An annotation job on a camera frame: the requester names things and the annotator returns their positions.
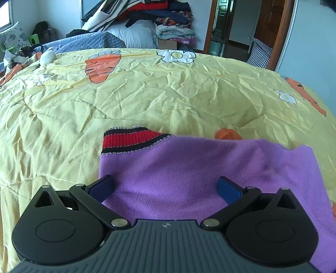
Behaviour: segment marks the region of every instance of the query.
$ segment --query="ribbed gray surface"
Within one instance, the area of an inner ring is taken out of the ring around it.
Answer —
[[[22,262],[12,273],[317,273],[309,264],[266,268],[235,254],[218,232],[195,221],[139,220],[114,231],[92,256],[70,265]]]

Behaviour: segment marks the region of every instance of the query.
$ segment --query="pile of clothes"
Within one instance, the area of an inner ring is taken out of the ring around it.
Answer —
[[[137,20],[151,20],[157,25],[156,35],[159,39],[174,40],[187,48],[193,48],[198,36],[191,29],[192,17],[187,2],[162,0],[142,3],[137,0],[105,0],[84,15],[82,21],[85,25],[82,29],[91,32],[105,31],[114,21],[127,18],[129,19],[126,23],[127,28]]]

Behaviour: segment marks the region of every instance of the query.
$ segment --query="window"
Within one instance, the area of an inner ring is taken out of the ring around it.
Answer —
[[[10,26],[12,26],[12,20],[10,16],[10,1],[7,1],[0,8],[0,31],[4,31]]]

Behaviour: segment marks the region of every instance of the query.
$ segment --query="floral pillow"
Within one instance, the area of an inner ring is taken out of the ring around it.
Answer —
[[[3,42],[7,49],[15,46],[16,50],[21,49],[24,46],[30,46],[30,42],[27,39],[26,34],[23,32],[20,27],[19,22],[14,26],[6,29],[0,33],[0,40]]]

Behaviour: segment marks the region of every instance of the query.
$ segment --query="red stripe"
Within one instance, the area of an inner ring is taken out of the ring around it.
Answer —
[[[150,130],[128,133],[128,134],[110,134],[104,137],[103,149],[112,147],[132,146],[139,143],[149,141],[161,133]]]

